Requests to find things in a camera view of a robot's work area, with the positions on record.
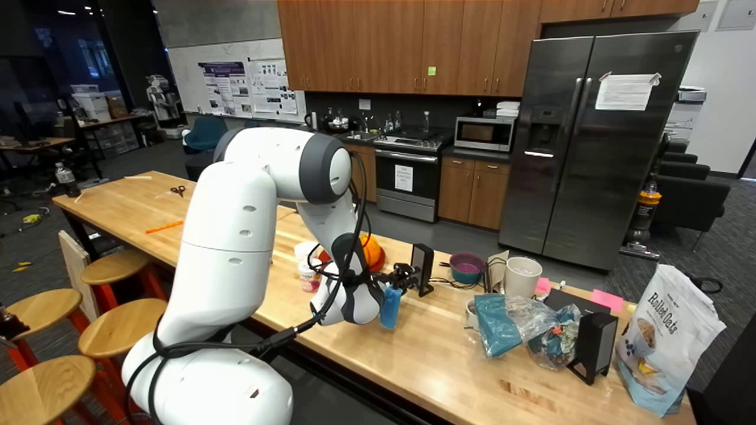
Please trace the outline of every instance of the upper cabinet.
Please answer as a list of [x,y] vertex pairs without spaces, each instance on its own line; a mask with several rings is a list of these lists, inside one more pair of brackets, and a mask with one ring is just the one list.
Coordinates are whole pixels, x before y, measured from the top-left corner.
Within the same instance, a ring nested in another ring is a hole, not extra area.
[[518,96],[540,0],[279,0],[289,86]]
[[700,0],[544,0],[540,22],[594,22],[627,17],[689,14]]

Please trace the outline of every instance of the white wall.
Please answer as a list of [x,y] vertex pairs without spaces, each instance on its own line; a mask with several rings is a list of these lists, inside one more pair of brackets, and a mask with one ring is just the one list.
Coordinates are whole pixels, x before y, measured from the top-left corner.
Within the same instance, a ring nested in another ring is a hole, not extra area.
[[716,30],[719,17],[700,35],[686,74],[687,86],[709,92],[687,152],[716,173],[736,173],[756,139],[756,30]]

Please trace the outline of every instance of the desk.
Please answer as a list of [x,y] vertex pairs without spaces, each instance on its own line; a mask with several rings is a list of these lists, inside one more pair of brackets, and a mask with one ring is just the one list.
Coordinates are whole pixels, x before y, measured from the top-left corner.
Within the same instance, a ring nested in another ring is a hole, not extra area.
[[77,125],[77,129],[81,129],[83,135],[87,135],[87,133],[92,133],[92,135],[95,135],[96,157],[99,157],[99,158],[103,158],[103,152],[101,152],[101,145],[99,145],[99,137],[96,137],[96,129],[99,129],[99,127],[129,122],[129,125],[133,125],[133,129],[134,129],[138,145],[139,145],[139,147],[145,147],[145,145],[142,145],[142,139],[139,139],[138,121],[147,121],[147,118],[152,121],[154,115],[152,115],[152,113],[139,113],[139,115],[119,115],[119,118],[101,121],[101,122],[86,122],[86,125]]
[[[43,152],[62,150],[62,147],[69,147],[73,142],[75,142],[75,137],[43,137],[43,139],[32,139],[32,142],[27,142],[27,145],[22,145],[16,139],[0,139],[0,160],[3,160],[3,165],[6,170],[11,170],[15,165],[6,160],[4,152],[40,157]],[[96,178],[101,178],[101,170],[99,170],[96,158],[92,157],[90,147],[86,147],[86,154],[87,154]]]
[[[177,185],[187,187],[185,198],[171,193]],[[187,179],[145,173],[86,190],[77,203],[64,196],[55,203],[70,222],[83,220],[174,268],[182,230],[171,226],[155,235],[145,230],[185,220],[192,191],[193,185]],[[276,214],[266,298],[252,317],[272,330],[310,317],[310,295],[301,290],[294,245],[311,237],[295,211],[279,209]],[[409,260],[409,243],[382,237],[377,242],[387,262]],[[434,276],[449,276],[449,270],[434,268]],[[661,422],[628,399],[614,371],[588,388],[569,371],[552,374],[537,367],[524,347],[487,360],[464,330],[464,310],[470,298],[470,290],[451,285],[436,285],[423,299],[409,294],[395,333],[377,324],[316,325],[295,344],[449,422]],[[683,414],[663,422],[694,422],[687,399]]]

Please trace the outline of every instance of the refrigerator door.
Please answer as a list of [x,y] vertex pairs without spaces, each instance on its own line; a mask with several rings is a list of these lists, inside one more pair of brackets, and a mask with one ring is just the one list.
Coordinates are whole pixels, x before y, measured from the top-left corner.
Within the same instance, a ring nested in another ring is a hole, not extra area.
[[594,37],[537,40],[519,103],[499,243],[540,253]]
[[[596,37],[544,255],[610,270],[694,48],[694,33]],[[646,112],[598,112],[607,75],[660,74]]]

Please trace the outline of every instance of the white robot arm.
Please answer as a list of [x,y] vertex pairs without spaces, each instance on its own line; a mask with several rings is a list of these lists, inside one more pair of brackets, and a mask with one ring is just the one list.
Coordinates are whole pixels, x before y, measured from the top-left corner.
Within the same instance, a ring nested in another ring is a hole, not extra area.
[[310,303],[315,318],[377,317],[382,294],[368,282],[347,187],[349,157],[327,135],[256,127],[232,139],[193,190],[167,310],[122,363],[142,408],[171,425],[289,422],[289,383],[233,344],[207,341],[263,304],[279,198],[298,203],[334,258]]

